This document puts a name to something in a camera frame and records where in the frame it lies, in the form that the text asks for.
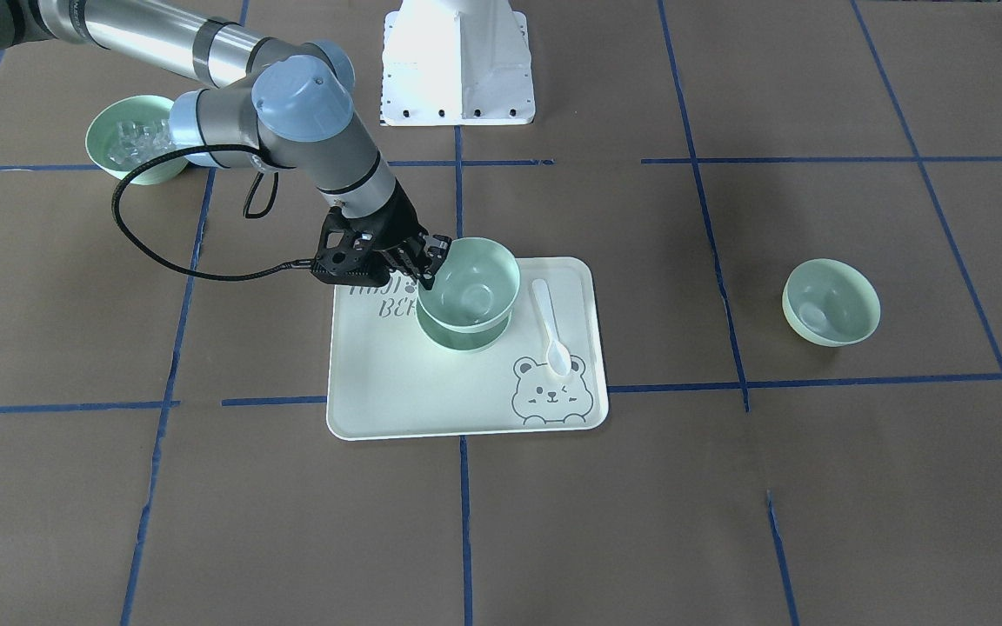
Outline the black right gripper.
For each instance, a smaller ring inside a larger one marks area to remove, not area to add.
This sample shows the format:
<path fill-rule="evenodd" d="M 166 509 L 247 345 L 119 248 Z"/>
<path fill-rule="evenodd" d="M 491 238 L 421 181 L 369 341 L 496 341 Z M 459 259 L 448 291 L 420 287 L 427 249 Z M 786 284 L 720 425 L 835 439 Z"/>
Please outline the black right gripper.
<path fill-rule="evenodd" d="M 334 207 L 319 231 L 311 274 L 326 284 L 385 286 L 400 272 L 432 290 L 449 256 L 452 238 L 428 235 L 401 187 L 389 202 L 363 217 L 347 218 Z"/>

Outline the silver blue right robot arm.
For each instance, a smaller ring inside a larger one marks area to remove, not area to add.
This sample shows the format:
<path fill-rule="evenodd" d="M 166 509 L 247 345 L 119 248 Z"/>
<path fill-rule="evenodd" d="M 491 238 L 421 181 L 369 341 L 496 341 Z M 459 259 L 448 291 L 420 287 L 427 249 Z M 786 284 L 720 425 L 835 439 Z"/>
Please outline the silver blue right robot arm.
<path fill-rule="evenodd" d="M 170 108 L 174 150 L 122 175 L 111 198 L 115 225 L 150 260 L 122 214 L 124 192 L 147 171 L 200 156 L 214 168 L 254 168 L 258 176 L 302 171 L 330 210 L 310 260 L 281 265 L 318 281 L 382 288 L 393 273 L 423 290 L 448 257 L 449 237 L 418 221 L 351 98 L 349 57 L 330 41 L 293 44 L 240 23 L 166 1 L 0 1 L 0 51 L 32 41 L 90 44 L 200 83 Z"/>

